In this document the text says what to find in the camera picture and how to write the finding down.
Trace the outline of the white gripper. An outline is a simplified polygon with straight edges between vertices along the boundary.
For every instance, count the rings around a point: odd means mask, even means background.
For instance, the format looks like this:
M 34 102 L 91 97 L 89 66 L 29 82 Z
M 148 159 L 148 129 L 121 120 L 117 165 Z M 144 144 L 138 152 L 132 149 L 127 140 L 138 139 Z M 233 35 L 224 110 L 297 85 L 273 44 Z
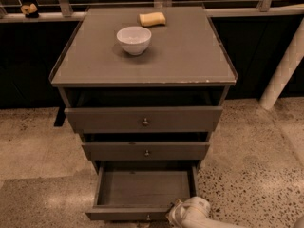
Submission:
M 193 197 L 186 201 L 176 199 L 166 214 L 166 218 L 173 228 L 203 228 L 210 209 L 210 203 L 200 197 Z

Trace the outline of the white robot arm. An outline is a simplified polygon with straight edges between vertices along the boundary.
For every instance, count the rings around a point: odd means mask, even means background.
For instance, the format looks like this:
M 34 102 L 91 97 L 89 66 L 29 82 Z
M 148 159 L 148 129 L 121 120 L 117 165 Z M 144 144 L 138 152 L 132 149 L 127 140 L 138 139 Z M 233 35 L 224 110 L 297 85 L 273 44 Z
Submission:
M 246 228 L 245 226 L 209 219 L 210 203 L 200 197 L 177 199 L 166 214 L 173 228 Z

